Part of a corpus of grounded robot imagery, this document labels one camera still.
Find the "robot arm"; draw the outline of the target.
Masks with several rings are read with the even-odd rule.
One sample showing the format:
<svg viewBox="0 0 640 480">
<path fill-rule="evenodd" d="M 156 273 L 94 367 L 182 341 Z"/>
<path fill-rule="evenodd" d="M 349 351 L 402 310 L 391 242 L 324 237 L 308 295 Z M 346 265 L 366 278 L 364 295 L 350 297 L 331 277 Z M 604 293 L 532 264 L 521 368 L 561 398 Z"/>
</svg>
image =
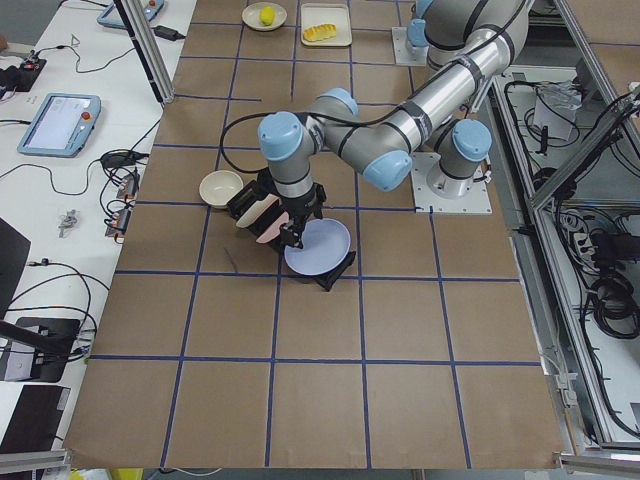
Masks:
<svg viewBox="0 0 640 480">
<path fill-rule="evenodd" d="M 510 65 L 524 46 L 530 8 L 529 1 L 417 1 L 407 43 L 427 49 L 432 73 L 484 44 L 506 47 L 505 64 Z"/>
<path fill-rule="evenodd" d="M 376 127 L 359 119 L 355 100 L 341 88 L 316 98 L 308 112 L 310 125 L 288 111 L 267 115 L 259 124 L 258 139 L 275 192 L 289 215 L 279 228 L 282 244 L 301 248 L 308 218 L 322 215 L 326 197 L 310 166 L 311 156 L 322 147 L 382 191 L 404 181 L 411 171 L 412 153 L 425 143 L 439 152 L 439 169 L 446 179 L 472 178 L 492 145 L 489 130 L 472 119 L 457 120 L 452 126 L 445 122 L 476 93 L 482 80 L 503 72 L 523 45 L 510 31 L 482 26 L 471 34 L 461 54 Z"/>
</svg>

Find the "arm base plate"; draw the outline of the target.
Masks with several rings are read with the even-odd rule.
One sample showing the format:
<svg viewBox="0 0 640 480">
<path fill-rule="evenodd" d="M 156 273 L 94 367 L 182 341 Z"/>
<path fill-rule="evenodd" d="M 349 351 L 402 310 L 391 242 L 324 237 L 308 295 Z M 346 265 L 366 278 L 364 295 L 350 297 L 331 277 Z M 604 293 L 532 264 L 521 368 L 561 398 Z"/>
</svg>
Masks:
<svg viewBox="0 0 640 480">
<path fill-rule="evenodd" d="M 492 207 L 481 167 L 468 179 L 448 177 L 440 169 L 440 156 L 431 152 L 412 154 L 411 183 L 417 213 L 490 215 Z"/>
<path fill-rule="evenodd" d="M 408 67 L 425 67 L 428 47 L 413 46 L 407 36 L 406 27 L 391 29 L 395 64 Z"/>
</svg>

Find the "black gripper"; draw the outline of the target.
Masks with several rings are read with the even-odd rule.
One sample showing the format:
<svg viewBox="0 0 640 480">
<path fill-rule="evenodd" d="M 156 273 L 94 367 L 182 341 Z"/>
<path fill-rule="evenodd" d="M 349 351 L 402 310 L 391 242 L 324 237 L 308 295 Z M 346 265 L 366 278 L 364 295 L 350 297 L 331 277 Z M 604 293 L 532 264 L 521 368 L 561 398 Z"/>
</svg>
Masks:
<svg viewBox="0 0 640 480">
<path fill-rule="evenodd" d="M 279 226 L 279 241 L 282 247 L 304 247 L 302 235 L 310 216 L 323 219 L 325 189 L 322 184 L 313 183 L 311 189 L 300 197 L 281 197 L 283 207 L 289 214 L 289 222 Z"/>
</svg>

